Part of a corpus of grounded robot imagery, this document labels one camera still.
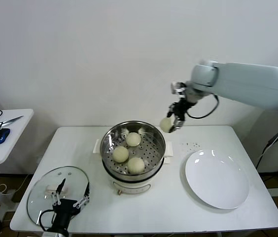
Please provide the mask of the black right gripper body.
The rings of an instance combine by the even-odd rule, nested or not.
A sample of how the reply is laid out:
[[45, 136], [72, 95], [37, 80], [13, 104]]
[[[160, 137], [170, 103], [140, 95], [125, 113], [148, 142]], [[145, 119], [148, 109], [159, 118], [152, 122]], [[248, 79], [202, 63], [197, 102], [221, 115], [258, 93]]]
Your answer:
[[184, 117], [187, 111], [195, 105], [195, 103], [188, 102], [185, 98], [180, 98], [176, 103], [175, 114], [178, 117]]

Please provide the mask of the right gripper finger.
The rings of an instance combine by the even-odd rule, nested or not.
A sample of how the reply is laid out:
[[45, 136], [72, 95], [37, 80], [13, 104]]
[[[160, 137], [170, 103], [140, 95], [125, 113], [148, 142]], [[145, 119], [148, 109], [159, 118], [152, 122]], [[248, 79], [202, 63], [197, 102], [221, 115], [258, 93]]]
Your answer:
[[175, 114], [175, 107], [176, 107], [176, 103], [172, 103], [172, 104], [169, 106], [169, 111], [167, 112], [167, 115], [166, 115], [167, 118], [170, 118], [170, 117], [175, 118], [175, 117], [176, 117], [176, 114]]
[[170, 132], [175, 132], [183, 127], [185, 120], [181, 120], [178, 116], [173, 116]]

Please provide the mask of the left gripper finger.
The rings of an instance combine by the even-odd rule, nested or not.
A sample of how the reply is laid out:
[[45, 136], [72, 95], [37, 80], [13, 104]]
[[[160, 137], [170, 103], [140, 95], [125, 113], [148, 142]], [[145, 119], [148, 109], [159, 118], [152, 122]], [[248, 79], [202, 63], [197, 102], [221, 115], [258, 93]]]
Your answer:
[[56, 190], [51, 193], [53, 206], [61, 205], [61, 191], [64, 187], [65, 181], [66, 181], [66, 179], [64, 178], [62, 180], [62, 182], [58, 185]]
[[83, 197], [79, 199], [73, 205], [73, 207], [84, 207], [90, 200], [89, 193], [90, 193], [90, 183], [87, 184]]

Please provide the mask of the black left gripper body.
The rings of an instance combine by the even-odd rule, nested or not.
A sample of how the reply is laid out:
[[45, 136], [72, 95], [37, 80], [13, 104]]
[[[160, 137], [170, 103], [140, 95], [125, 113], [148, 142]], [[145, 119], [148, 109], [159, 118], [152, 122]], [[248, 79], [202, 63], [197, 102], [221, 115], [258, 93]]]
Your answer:
[[52, 228], [67, 229], [72, 217], [80, 213], [81, 203], [73, 199], [62, 198], [59, 201], [55, 201], [52, 207], [56, 214]]

